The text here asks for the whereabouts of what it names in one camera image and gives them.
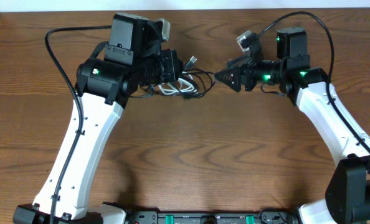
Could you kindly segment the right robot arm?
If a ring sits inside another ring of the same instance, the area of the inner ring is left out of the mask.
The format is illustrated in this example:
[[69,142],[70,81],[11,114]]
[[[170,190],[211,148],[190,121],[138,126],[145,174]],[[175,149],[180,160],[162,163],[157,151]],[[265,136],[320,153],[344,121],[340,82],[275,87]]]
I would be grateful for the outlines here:
[[236,92],[257,84],[278,85],[280,93],[313,123],[336,165],[325,197],[300,206],[293,223],[364,223],[370,221],[370,137],[329,84],[328,75],[310,66],[307,35],[300,27],[277,32],[277,60],[265,60],[257,34],[237,38],[244,56],[215,73]]

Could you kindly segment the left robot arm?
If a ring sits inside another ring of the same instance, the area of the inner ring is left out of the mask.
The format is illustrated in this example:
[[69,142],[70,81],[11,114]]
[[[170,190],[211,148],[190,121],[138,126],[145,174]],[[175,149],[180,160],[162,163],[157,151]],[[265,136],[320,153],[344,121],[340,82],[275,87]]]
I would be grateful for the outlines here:
[[74,107],[54,166],[34,201],[17,206],[14,223],[124,223],[124,209],[105,202],[90,208],[90,191],[103,149],[129,97],[141,86],[175,82],[184,65],[169,39],[166,19],[119,12],[110,38],[79,65],[69,83]]

